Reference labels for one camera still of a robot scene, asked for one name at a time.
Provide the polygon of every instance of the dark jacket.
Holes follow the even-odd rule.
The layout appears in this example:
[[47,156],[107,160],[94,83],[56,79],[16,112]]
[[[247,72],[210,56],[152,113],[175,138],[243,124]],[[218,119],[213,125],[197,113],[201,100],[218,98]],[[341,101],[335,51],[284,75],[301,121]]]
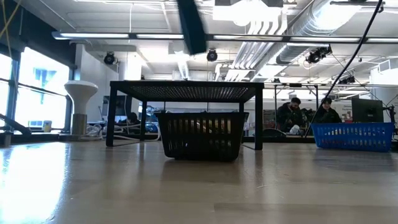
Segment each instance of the dark jacket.
[[289,103],[284,103],[276,112],[276,121],[280,125],[280,130],[287,132],[290,131],[295,124],[298,126],[303,125],[303,115],[300,108],[292,111],[289,109]]
[[329,108],[329,111],[326,111],[321,107],[314,119],[314,123],[341,123],[341,118],[334,109]]

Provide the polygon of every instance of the ceiling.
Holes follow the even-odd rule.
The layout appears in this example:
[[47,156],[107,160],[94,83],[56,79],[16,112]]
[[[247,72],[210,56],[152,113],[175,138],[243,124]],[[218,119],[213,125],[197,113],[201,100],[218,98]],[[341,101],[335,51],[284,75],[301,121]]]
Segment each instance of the ceiling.
[[[288,21],[298,14],[310,0],[296,0],[297,7],[288,10]],[[231,21],[214,21],[211,16],[212,1],[200,4],[201,16],[210,34],[245,34],[249,26],[241,27]],[[173,32],[180,33],[180,23],[176,6],[166,4],[163,11],[159,5],[130,5],[130,4],[104,4],[103,2],[76,2],[75,0],[28,0],[22,5],[49,23],[54,28],[63,32]],[[372,8],[362,8],[345,25],[336,30],[333,35],[362,35],[371,17]],[[398,35],[398,4],[386,7],[385,12],[377,15],[369,35],[397,36]],[[144,40],[101,40],[91,44],[101,45],[135,45],[147,60],[148,68],[143,73],[146,77],[153,74],[171,74],[178,70],[177,63],[164,60],[168,57],[168,41]],[[241,46],[240,42],[210,42],[209,47],[216,48],[218,61],[232,61]],[[321,63],[309,68],[303,64],[303,58],[294,64],[298,67],[287,67],[284,79],[295,82],[316,77],[315,82],[327,82],[333,75],[339,74],[342,66],[349,60],[356,45],[332,45],[333,54],[342,65],[332,56],[328,56]],[[127,58],[127,52],[117,52],[121,60]],[[360,82],[368,81],[369,69],[376,66],[375,62],[385,61],[390,56],[398,56],[398,45],[364,45],[359,52],[362,62],[354,60],[350,68],[355,70],[356,78]],[[217,63],[207,62],[206,54],[196,55],[188,61],[190,70],[215,70]]]

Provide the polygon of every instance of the computer monitor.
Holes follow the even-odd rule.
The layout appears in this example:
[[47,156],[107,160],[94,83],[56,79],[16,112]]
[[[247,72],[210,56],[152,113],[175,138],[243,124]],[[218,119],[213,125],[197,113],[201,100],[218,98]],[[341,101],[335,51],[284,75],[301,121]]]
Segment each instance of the computer monitor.
[[384,122],[383,103],[380,100],[351,99],[354,123]]
[[[102,115],[108,115],[110,96],[104,96],[102,104]],[[131,96],[117,96],[116,97],[116,116],[127,116],[131,112]]]

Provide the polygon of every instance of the desk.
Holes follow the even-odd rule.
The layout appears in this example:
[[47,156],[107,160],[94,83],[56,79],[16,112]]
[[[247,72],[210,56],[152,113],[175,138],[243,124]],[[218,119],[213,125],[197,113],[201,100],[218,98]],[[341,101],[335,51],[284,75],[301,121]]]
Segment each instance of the desk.
[[[114,146],[114,119],[118,91],[142,101],[142,111],[147,102],[197,102],[239,103],[239,112],[244,112],[244,103],[255,99],[256,150],[262,150],[262,90],[263,83],[200,82],[200,81],[112,81],[109,99],[106,145]],[[146,117],[141,118],[141,140],[145,136]]]

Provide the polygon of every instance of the security camera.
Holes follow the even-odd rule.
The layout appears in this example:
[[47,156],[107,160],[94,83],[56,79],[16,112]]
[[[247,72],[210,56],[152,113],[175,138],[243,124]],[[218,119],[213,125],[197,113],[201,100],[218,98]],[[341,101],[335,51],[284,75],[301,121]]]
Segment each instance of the security camera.
[[118,59],[114,57],[114,52],[107,52],[104,58],[104,63],[107,65],[114,65],[118,62]]
[[207,61],[209,62],[214,62],[217,60],[217,52],[216,49],[210,49],[209,52],[207,53]]

